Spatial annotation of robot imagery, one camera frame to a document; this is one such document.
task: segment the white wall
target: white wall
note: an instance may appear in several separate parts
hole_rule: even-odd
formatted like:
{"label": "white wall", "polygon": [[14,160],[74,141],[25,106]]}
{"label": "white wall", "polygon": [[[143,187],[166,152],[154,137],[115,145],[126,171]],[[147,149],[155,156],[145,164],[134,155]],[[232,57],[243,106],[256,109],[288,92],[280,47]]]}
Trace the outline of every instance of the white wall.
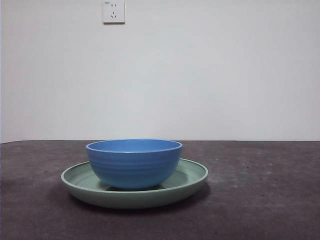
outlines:
{"label": "white wall", "polygon": [[319,1],[102,2],[1,1],[2,142],[320,140]]}

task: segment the dark gray table surface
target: dark gray table surface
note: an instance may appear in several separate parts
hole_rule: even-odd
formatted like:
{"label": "dark gray table surface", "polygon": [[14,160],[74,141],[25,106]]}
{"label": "dark gray table surface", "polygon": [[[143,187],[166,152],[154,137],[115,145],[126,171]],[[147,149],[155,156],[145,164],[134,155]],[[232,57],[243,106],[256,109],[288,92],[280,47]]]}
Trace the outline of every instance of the dark gray table surface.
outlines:
{"label": "dark gray table surface", "polygon": [[117,210],[83,203],[64,169],[92,141],[1,144],[4,240],[320,240],[320,142],[181,141],[206,184],[171,205]]}

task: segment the plate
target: plate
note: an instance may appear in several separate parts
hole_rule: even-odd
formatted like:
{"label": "plate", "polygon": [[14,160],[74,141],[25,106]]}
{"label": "plate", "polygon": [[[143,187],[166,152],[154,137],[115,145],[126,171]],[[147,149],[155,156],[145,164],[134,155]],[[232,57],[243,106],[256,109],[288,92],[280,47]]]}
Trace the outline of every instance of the plate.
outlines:
{"label": "plate", "polygon": [[173,174],[152,188],[123,190],[107,185],[83,162],[63,171],[61,179],[75,198],[112,209],[145,209],[173,204],[195,194],[204,184],[208,169],[195,161],[180,158]]}

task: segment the electrical outlet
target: electrical outlet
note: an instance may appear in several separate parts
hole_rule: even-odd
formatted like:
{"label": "electrical outlet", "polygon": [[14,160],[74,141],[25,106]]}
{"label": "electrical outlet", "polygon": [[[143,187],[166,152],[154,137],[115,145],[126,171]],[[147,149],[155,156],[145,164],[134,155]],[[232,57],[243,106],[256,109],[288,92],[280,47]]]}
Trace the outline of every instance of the electrical outlet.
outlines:
{"label": "electrical outlet", "polygon": [[126,15],[125,0],[103,1],[103,23],[124,24]]}

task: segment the blue bowl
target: blue bowl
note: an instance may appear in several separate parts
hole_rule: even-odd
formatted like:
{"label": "blue bowl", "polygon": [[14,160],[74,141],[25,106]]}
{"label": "blue bowl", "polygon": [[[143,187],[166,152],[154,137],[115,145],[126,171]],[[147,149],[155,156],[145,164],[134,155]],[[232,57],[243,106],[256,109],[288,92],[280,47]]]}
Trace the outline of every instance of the blue bowl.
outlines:
{"label": "blue bowl", "polygon": [[160,139],[121,139],[86,146],[93,172],[105,184],[144,189],[162,183],[176,169],[182,144]]}

